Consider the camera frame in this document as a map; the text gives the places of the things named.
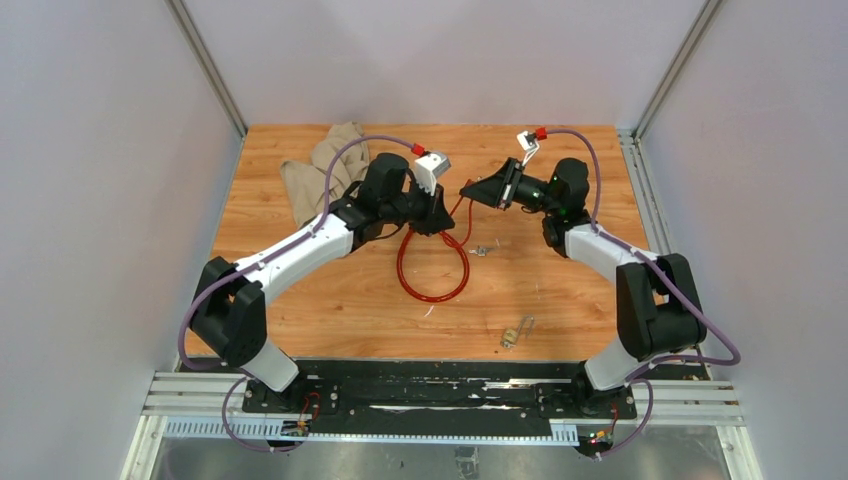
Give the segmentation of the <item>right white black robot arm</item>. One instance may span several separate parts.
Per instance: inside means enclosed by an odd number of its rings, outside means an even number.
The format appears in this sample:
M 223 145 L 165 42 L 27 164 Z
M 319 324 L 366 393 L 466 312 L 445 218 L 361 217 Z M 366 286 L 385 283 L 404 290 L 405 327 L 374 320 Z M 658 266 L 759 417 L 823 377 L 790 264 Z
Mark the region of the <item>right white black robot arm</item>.
M 543 215 L 542 235 L 558 255 L 592 268 L 615 288 L 616 336 L 580 363 L 570 382 L 570 403 L 594 417 L 622 396 L 628 377 L 661 355 L 703 341 L 706 326 L 674 297 L 677 287 L 692 303 L 697 290 L 688 261 L 679 254 L 656 255 L 624 247 L 592 224 L 585 202 L 590 186 L 585 162 L 558 161 L 549 180 L 528 176 L 510 158 L 493 175 L 464 186 L 462 197 L 506 210 L 517 203 Z

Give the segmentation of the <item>red cable lock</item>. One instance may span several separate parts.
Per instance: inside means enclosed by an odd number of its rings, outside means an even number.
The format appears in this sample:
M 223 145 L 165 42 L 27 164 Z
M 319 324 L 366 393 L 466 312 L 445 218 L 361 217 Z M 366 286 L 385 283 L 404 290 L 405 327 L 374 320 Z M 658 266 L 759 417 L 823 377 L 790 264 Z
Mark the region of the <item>red cable lock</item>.
M 444 253 L 437 253 L 436 258 L 421 258 L 414 261 L 412 278 L 407 276 L 406 257 L 415 237 L 421 234 L 407 229 L 403 235 L 395 259 L 396 276 L 400 287 L 411 297 L 428 304 L 445 303 L 458 297 L 467 287 L 471 278 L 471 262 L 466 243 L 470 239 L 467 234 L 459 240 L 449 232 L 438 234 L 445 249 L 458 256 L 458 264 L 446 260 Z

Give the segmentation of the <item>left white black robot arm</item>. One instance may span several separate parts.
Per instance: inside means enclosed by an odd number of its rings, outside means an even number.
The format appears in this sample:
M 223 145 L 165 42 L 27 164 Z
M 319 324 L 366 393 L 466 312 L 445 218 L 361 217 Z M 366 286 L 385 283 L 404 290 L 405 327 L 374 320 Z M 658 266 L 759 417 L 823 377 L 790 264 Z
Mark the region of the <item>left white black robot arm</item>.
M 409 226 L 425 235 L 453 228 L 439 183 L 450 167 L 439 152 L 425 153 L 414 163 L 397 154 L 378 154 L 362 180 L 296 233 L 236 262 L 210 260 L 188 316 L 189 330 L 227 366 L 264 384 L 279 411 L 298 411 L 307 389 L 296 379 L 296 362 L 268 334 L 268 306 L 319 267 L 378 239 L 387 225 Z

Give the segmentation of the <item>silver key with ring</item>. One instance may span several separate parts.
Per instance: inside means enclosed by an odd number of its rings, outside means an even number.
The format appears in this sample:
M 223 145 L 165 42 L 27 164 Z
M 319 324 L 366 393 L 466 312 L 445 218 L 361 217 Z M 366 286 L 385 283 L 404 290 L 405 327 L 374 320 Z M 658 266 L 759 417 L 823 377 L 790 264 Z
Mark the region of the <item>silver key with ring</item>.
M 492 254 L 493 252 L 495 252 L 499 248 L 500 248 L 499 245 L 494 245 L 494 246 L 478 245 L 474 248 L 469 249 L 468 253 L 472 254 L 472 255 L 476 255 L 478 257 L 485 257 L 487 255 Z

